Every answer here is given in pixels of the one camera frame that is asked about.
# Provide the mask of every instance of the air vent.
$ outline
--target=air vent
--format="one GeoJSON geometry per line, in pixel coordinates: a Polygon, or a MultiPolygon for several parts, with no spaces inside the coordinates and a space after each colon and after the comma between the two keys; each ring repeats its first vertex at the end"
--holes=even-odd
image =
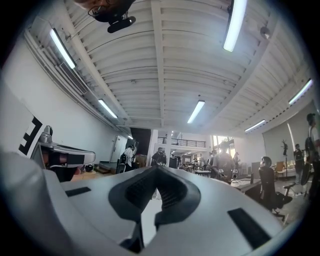
{"type": "Polygon", "coordinates": [[[78,75],[70,69],[67,64],[63,62],[59,67],[63,71],[63,73],[70,79],[74,89],[80,91],[82,95],[89,91],[87,86],[81,81],[78,75]]]}

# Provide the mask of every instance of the doorway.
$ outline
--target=doorway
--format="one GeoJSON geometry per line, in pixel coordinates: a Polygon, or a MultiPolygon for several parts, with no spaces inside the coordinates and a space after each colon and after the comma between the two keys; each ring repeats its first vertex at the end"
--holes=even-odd
{"type": "Polygon", "coordinates": [[[119,157],[126,149],[126,143],[127,143],[127,139],[125,139],[124,137],[121,137],[121,136],[116,137],[110,163],[116,163],[118,161],[119,157]]]}

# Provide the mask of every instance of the ceiling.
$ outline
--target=ceiling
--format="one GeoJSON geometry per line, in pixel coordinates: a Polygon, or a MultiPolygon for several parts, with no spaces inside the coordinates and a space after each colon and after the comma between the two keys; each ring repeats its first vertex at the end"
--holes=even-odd
{"type": "Polygon", "coordinates": [[[105,115],[117,128],[234,136],[262,119],[257,131],[270,129],[303,108],[312,89],[292,107],[288,101],[312,74],[303,44],[264,0],[248,0],[234,51],[224,50],[230,2],[136,0],[136,23],[109,34],[73,1],[57,0],[29,30],[58,56],[46,21],[57,28],[94,97],[119,116],[105,115]],[[198,100],[205,105],[187,124],[198,100]]]}

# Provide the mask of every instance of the handrail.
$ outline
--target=handrail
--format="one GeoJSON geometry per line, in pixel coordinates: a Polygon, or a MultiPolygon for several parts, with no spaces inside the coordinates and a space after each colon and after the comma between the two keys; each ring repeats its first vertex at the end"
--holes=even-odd
{"type": "MultiPolygon", "coordinates": [[[[158,137],[159,144],[167,144],[167,140],[168,139],[166,137],[158,137]]],[[[205,148],[206,142],[200,140],[171,138],[171,145],[205,148]]]]}

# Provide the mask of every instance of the fluorescent light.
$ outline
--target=fluorescent light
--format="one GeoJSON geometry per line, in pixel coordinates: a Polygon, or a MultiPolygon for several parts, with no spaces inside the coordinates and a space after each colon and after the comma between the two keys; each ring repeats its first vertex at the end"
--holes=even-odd
{"type": "Polygon", "coordinates": [[[266,120],[264,120],[264,119],[263,119],[262,121],[258,122],[258,123],[257,123],[257,124],[255,124],[254,126],[252,126],[252,127],[248,128],[248,129],[246,129],[246,130],[245,130],[245,132],[250,131],[251,129],[253,129],[253,128],[255,128],[255,127],[257,127],[257,126],[259,126],[259,125],[263,124],[264,122],[266,122],[266,120]]]}
{"type": "Polygon", "coordinates": [[[105,103],[105,101],[103,100],[103,99],[99,99],[98,100],[99,101],[99,103],[110,113],[110,115],[113,117],[113,118],[118,118],[116,115],[115,115],[115,113],[113,113],[112,111],[111,111],[111,109],[107,106],[107,104],[105,103]]]}
{"type": "Polygon", "coordinates": [[[233,52],[242,22],[246,12],[247,0],[234,0],[231,15],[231,20],[228,28],[228,33],[225,38],[223,48],[229,52],[233,52]]]}
{"type": "Polygon", "coordinates": [[[302,94],[304,94],[310,86],[313,84],[313,80],[309,79],[308,82],[306,82],[305,86],[289,101],[289,104],[292,105],[302,94]]]}
{"type": "Polygon", "coordinates": [[[51,36],[52,40],[54,41],[56,47],[58,48],[58,50],[62,54],[63,58],[65,59],[66,63],[68,63],[68,65],[71,69],[74,69],[76,67],[76,64],[73,61],[73,59],[70,57],[70,54],[67,52],[67,49],[63,45],[55,28],[52,28],[50,30],[50,36],[51,36]]]}
{"type": "Polygon", "coordinates": [[[195,106],[195,109],[188,120],[188,124],[192,124],[192,122],[195,120],[195,118],[197,117],[197,115],[199,114],[200,110],[202,109],[205,103],[206,102],[204,100],[198,101],[198,104],[195,106]]]}

